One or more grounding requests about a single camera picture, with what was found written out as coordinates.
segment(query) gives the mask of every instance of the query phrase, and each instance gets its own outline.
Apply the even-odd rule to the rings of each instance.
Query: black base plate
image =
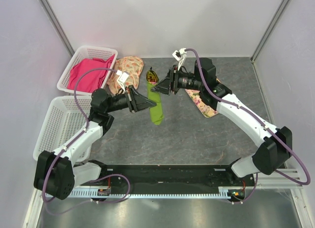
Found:
[[[108,165],[105,175],[121,174],[131,183],[130,194],[217,194],[218,187],[229,187],[228,165]],[[233,187],[254,186],[253,175],[234,181]],[[111,194],[125,194],[127,182],[111,177]]]

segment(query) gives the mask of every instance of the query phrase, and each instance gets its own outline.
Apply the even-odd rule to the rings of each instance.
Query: white wall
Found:
[[[293,132],[293,150],[313,181],[305,187],[315,212],[315,0],[291,0],[256,66],[275,123]]]
[[[249,57],[281,0],[49,0],[74,49],[111,47],[120,56]]]
[[[22,226],[32,152],[70,56],[37,0],[0,0],[0,227]]]

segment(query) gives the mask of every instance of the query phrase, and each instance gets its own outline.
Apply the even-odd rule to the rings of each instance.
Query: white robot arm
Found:
[[[180,50],[173,54],[178,61],[185,60],[186,57],[187,49]],[[167,76],[157,83],[152,91],[169,95],[171,93],[177,94],[180,89],[199,90],[199,96],[206,105],[229,118],[253,140],[258,147],[257,152],[246,158],[238,159],[227,168],[230,172],[231,182],[233,178],[243,178],[257,172],[270,175],[291,156],[270,134],[270,131],[290,148],[292,148],[292,132],[287,127],[277,128],[241,103],[230,89],[217,80],[216,67],[211,59],[200,58],[199,61],[203,76],[200,74],[197,61],[195,62],[194,73],[182,71],[182,63],[179,63],[171,67]],[[209,94],[203,82],[207,83],[212,94]],[[262,126],[257,119],[263,122],[265,126]]]
[[[84,125],[54,152],[44,151],[39,155],[34,187],[43,190],[49,168],[52,170],[48,175],[45,192],[59,199],[68,197],[74,187],[99,178],[105,167],[103,163],[95,160],[79,166],[75,163],[88,147],[110,129],[114,117],[108,113],[124,108],[129,108],[130,112],[137,112],[155,105],[155,102],[139,94],[133,86],[127,87],[124,94],[114,97],[108,95],[104,89],[95,90],[92,93],[89,126],[86,128]],[[60,157],[53,164],[57,155]]]

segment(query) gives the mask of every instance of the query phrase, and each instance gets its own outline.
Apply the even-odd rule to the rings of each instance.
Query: pink towel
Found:
[[[75,65],[70,71],[69,83],[67,88],[74,90],[75,84],[78,79],[86,72],[95,68],[110,68],[114,56],[111,56],[106,61],[98,58],[83,59],[79,64]],[[78,84],[77,91],[92,93],[95,89],[102,86],[107,70],[96,70],[84,76]]]

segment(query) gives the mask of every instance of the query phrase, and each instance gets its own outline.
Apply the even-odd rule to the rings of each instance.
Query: metal pole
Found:
[[[61,24],[59,23],[52,7],[50,6],[48,0],[39,0],[39,2],[42,4],[42,7],[44,8],[46,14],[48,15],[48,18],[50,19],[51,23],[55,27],[60,39],[62,40],[64,46],[66,47],[68,53],[70,56],[73,56],[74,50],[71,46],[69,39],[65,35],[65,32],[63,31],[63,28],[61,27]]]
[[[288,3],[289,3],[290,0],[282,0],[281,1],[281,4],[279,5],[276,13],[274,14],[271,22],[269,23],[268,25],[268,28],[266,29],[264,35],[262,36],[258,46],[256,47],[255,51],[254,51],[254,54],[252,55],[251,57],[251,61],[252,62],[255,62],[255,60],[257,59],[260,51],[262,50],[263,46],[265,45],[265,43],[267,42],[271,32],[274,30],[276,24],[278,23],[281,15],[283,14],[284,12],[284,9],[287,7]]]

